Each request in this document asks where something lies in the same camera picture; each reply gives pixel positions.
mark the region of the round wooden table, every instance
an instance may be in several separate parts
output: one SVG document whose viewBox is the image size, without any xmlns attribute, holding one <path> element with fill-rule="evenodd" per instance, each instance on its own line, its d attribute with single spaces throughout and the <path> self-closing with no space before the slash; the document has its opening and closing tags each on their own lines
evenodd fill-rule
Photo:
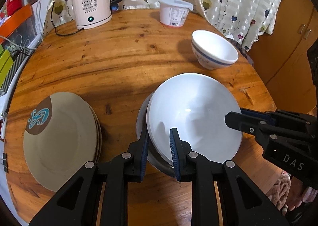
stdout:
<svg viewBox="0 0 318 226">
<path fill-rule="evenodd" d="M 100 161 L 125 152 L 136 140 L 136 118 L 144 99 L 177 74 L 196 72 L 215 78 L 240 107 L 276 109 L 265 85 L 241 55 L 229 68 L 201 67 L 191 50 L 192 32 L 205 29 L 219 34 L 206 20 L 190 13 L 182 28 L 169 28 L 158 19 L 158 10 L 115 12 L 105 25 L 73 36 L 60 37 L 51 31 L 32 55 L 11 102 L 5 140 L 8 186 L 22 219 L 29 222 L 54 194 L 29 172 L 23 132 L 34 107 L 55 92 L 76 93 L 96 112 L 104 135 Z M 75 30 L 75 22 L 58 27 L 61 34 Z M 263 159 L 262 148 L 249 135 L 244 135 L 234 161 L 265 193 L 281 173 Z M 190 183 L 180 184 L 149 163 L 144 181 L 129 183 L 130 226 L 190 225 L 190 221 Z"/>
</svg>

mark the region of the power cord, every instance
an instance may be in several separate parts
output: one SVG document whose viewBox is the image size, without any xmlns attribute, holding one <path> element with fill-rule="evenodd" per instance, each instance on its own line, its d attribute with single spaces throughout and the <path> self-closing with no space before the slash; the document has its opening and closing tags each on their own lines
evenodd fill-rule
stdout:
<svg viewBox="0 0 318 226">
<path fill-rule="evenodd" d="M 14 46 L 16 46 L 16 47 L 18 48 L 18 50 L 13 50 L 13 51 L 10 53 L 11 55 L 12 55 L 12 53 L 14 53 L 14 52 L 19 52 L 19 54 L 20 54 L 20 53 L 23 53 L 23 54 L 26 55 L 26 56 L 30 56 L 30 55 L 28 55 L 29 51 L 30 51 L 30 50 L 36 50 L 36 48 L 28 48 L 28 47 L 26 47 L 26 46 L 18 45 L 18 44 L 16 44 L 16 43 L 12 42 L 11 40 L 7 39 L 5 36 L 1 36 L 1 35 L 0 35 L 0 38 L 2 38 L 2 39 L 4 39 L 4 40 L 8 41 L 9 43 L 11 43 L 12 45 L 14 45 Z"/>
<path fill-rule="evenodd" d="M 28 57 L 31 56 L 31 55 L 28 55 L 28 54 L 22 52 L 21 50 L 14 50 L 13 52 L 10 53 L 12 60 L 15 61 L 17 59 L 17 57 L 19 56 L 19 54 L 21 54 L 21 53 L 28 56 Z"/>
<path fill-rule="evenodd" d="M 52 19 L 54 4 L 55 4 L 55 1 L 53 1 L 53 6 L 52 6 L 52 10 L 51 10 L 51 22 L 52 22 L 52 25 L 53 25 L 55 34 L 56 34 L 57 36 L 72 36 L 72 35 L 74 35 L 74 34 L 80 32 L 81 30 L 84 29 L 84 28 L 81 28 L 81 29 L 79 29 L 79 30 L 77 30 L 77 31 L 75 31 L 75 32 L 73 32 L 73 33 L 71 33 L 71 34 L 59 34 L 59 33 L 57 33 L 56 26 L 54 25 L 54 22 L 53 22 L 53 19 Z"/>
<path fill-rule="evenodd" d="M 44 37 L 44 30 L 43 30 L 43 26 L 41 24 L 41 20 L 40 20 L 40 16 L 41 16 L 41 2 L 40 0 L 37 0 L 38 4 L 37 4 L 37 7 L 35 8 L 35 13 L 36 13 L 36 17 L 37 17 L 37 22 L 38 22 L 38 27 L 39 27 L 39 31 L 41 33 L 41 37 L 42 37 L 42 41 L 43 41 L 43 37 Z"/>
</svg>

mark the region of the white plate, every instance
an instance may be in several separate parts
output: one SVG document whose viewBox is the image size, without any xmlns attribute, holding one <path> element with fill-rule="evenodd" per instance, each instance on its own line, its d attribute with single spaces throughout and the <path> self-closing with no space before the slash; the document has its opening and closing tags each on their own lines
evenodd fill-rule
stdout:
<svg viewBox="0 0 318 226">
<path fill-rule="evenodd" d="M 144 123 L 145 123 L 145 119 L 146 119 L 146 113 L 147 113 L 147 107 L 150 101 L 150 98 L 152 96 L 151 93 L 146 99 L 145 101 L 142 103 L 138 115 L 137 115 L 137 120 L 136 120 L 136 135 L 137 135 L 137 139 L 140 139 L 141 136 L 141 131 L 143 129 Z M 147 160 L 149 161 L 149 163 L 151 165 L 153 165 L 156 169 L 158 169 L 159 171 L 161 171 L 162 173 L 165 173 L 166 175 L 170 176 L 170 177 L 175 177 L 175 172 L 173 170 L 173 166 L 171 166 L 170 164 L 168 164 L 162 157 L 161 155 L 155 150 L 155 148 L 153 147 L 153 140 L 151 139 L 151 137 L 149 136 L 149 151 L 148 151 L 148 157 Z"/>
<path fill-rule="evenodd" d="M 28 168 L 45 188 L 58 191 L 87 161 L 93 161 L 97 128 L 89 105 L 78 95 L 58 92 L 30 115 L 23 150 Z"/>
<path fill-rule="evenodd" d="M 223 163 L 237 153 L 243 135 L 226 126 L 224 118 L 230 111 L 241 113 L 235 98 L 221 83 L 202 74 L 180 74 L 165 81 L 152 95 L 147 128 L 155 148 L 169 164 L 172 127 L 193 151 Z"/>
</svg>

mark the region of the beige plate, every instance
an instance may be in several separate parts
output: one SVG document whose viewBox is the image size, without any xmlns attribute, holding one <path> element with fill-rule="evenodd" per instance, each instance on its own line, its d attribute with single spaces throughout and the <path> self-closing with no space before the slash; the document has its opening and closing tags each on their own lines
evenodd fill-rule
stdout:
<svg viewBox="0 0 318 226">
<path fill-rule="evenodd" d="M 87 161 L 94 160 L 97 127 L 78 95 L 58 92 L 31 113 L 23 140 L 28 168 L 45 188 L 58 191 Z"/>
<path fill-rule="evenodd" d="M 89 106 L 93 115 L 94 115 L 94 118 L 95 118 L 95 125 L 96 125 L 96 128 L 97 128 L 97 131 L 98 131 L 98 134 L 97 134 L 97 148 L 96 148 L 96 152 L 95 152 L 95 156 L 94 156 L 94 162 L 97 163 L 100 156 L 101 156 L 101 125 L 100 125 L 100 122 L 98 121 L 98 117 L 94 111 L 94 109 Z"/>
</svg>

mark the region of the white bowl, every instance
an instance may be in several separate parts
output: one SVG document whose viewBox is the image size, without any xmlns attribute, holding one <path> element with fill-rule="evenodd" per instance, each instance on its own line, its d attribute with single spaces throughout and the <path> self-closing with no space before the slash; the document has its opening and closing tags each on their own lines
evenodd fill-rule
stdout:
<svg viewBox="0 0 318 226">
<path fill-rule="evenodd" d="M 191 47 L 199 63 L 209 70 L 229 67 L 239 58 L 236 48 L 229 41 L 206 30 L 192 33 Z"/>
<path fill-rule="evenodd" d="M 208 76 L 185 73 L 161 84 L 147 108 L 147 128 L 159 154 L 172 165 L 169 132 L 178 129 L 180 139 L 211 161 L 232 159 L 242 132 L 224 122 L 230 111 L 241 113 L 233 95 Z"/>
</svg>

